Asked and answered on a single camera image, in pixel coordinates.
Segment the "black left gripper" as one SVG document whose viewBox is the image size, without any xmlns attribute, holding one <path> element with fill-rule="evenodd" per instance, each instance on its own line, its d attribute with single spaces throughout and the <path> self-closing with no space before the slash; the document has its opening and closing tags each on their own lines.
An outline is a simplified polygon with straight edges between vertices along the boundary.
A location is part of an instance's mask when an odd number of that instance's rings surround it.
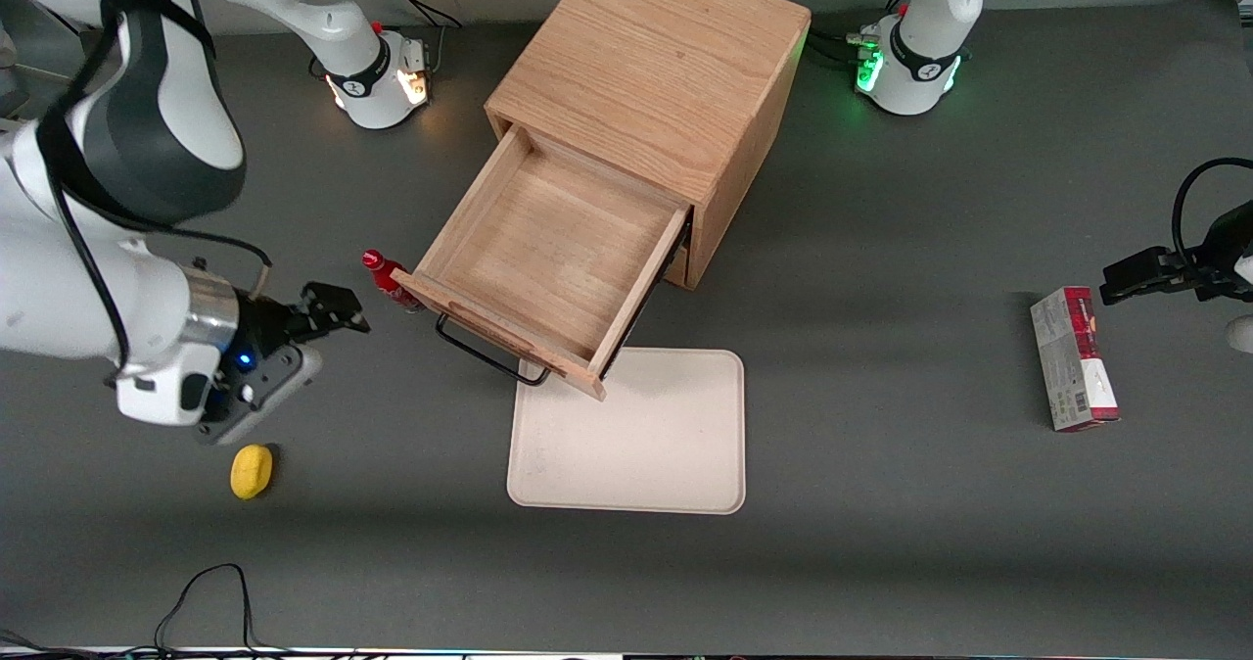
<svg viewBox="0 0 1253 660">
<path fill-rule="evenodd" d="M 1219 215 L 1204 240 L 1189 250 L 1197 281 L 1187 276 L 1177 250 L 1146 248 L 1101 268 L 1101 303 L 1116 306 L 1136 296 L 1194 291 L 1199 302 L 1228 298 L 1250 304 L 1250 279 L 1235 272 L 1235 264 L 1250 250 L 1250 240 L 1252 200 Z"/>
</svg>

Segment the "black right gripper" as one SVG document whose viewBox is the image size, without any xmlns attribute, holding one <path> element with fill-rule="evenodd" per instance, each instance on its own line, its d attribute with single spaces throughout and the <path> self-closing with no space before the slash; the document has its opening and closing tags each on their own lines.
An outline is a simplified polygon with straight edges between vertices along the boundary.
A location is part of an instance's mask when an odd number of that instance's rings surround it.
<svg viewBox="0 0 1253 660">
<path fill-rule="evenodd" d="M 254 373 L 269 361 L 296 369 L 302 357 L 294 343 L 313 342 L 341 329 L 361 334 L 372 331 L 358 296 L 326 282 L 307 282 L 299 306 L 283 306 L 268 296 L 236 293 L 236 298 L 239 316 L 231 342 L 231 376 Z"/>
</svg>

